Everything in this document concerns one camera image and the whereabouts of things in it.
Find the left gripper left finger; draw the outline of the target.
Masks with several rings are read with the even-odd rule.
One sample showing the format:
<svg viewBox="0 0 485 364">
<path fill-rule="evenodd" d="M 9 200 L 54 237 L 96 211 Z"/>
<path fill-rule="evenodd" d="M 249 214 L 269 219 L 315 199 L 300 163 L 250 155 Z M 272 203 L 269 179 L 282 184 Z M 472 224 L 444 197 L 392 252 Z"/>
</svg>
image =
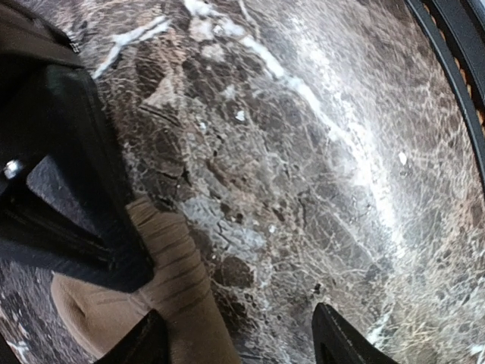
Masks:
<svg viewBox="0 0 485 364">
<path fill-rule="evenodd" d="M 168 364 L 167 326 L 156 310 L 149 311 L 95 364 Z"/>
</svg>

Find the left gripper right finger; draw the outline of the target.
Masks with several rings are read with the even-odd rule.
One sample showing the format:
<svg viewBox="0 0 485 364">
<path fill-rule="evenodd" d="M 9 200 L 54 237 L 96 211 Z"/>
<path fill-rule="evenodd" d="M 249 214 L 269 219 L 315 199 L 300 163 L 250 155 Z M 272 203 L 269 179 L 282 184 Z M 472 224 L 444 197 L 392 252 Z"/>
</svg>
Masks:
<svg viewBox="0 0 485 364">
<path fill-rule="evenodd" d="M 311 322 L 318 364 L 397 364 L 374 347 L 331 305 L 316 305 Z"/>
</svg>

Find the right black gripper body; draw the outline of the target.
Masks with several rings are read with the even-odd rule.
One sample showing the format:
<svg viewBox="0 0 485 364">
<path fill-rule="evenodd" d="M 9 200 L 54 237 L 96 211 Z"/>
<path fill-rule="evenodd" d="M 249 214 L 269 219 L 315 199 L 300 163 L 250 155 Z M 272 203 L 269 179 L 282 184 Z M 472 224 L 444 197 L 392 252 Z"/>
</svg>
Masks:
<svg viewBox="0 0 485 364">
<path fill-rule="evenodd" d="M 69 38 L 15 1 L 1 3 L 1 157 L 85 158 L 91 77 Z"/>
</svg>

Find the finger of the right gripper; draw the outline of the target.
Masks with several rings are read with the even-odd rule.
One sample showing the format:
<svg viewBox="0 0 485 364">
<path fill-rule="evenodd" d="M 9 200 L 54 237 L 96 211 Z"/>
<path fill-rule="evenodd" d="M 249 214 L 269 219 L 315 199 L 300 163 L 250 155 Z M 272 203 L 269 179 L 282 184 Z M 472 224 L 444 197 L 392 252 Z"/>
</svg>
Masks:
<svg viewBox="0 0 485 364">
<path fill-rule="evenodd" d="M 52 161 L 87 230 L 28 186 Z M 125 208 L 124 173 L 90 75 L 60 65 L 25 77 L 1 103 L 1 257 L 132 293 L 154 275 Z"/>
</svg>

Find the tan brown sock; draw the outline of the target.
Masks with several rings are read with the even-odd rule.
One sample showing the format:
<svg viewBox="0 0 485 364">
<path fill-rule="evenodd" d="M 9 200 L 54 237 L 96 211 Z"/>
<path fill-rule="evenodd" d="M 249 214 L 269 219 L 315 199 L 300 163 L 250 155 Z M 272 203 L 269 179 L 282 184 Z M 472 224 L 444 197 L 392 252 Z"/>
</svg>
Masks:
<svg viewBox="0 0 485 364">
<path fill-rule="evenodd" d="M 238 363 L 186 219 L 146 198 L 127 205 L 127 212 L 155 263 L 154 277 L 134 293 L 121 293 L 54 274 L 52 299 L 75 341 L 99 359 L 154 309 L 166 322 L 172 363 Z"/>
</svg>

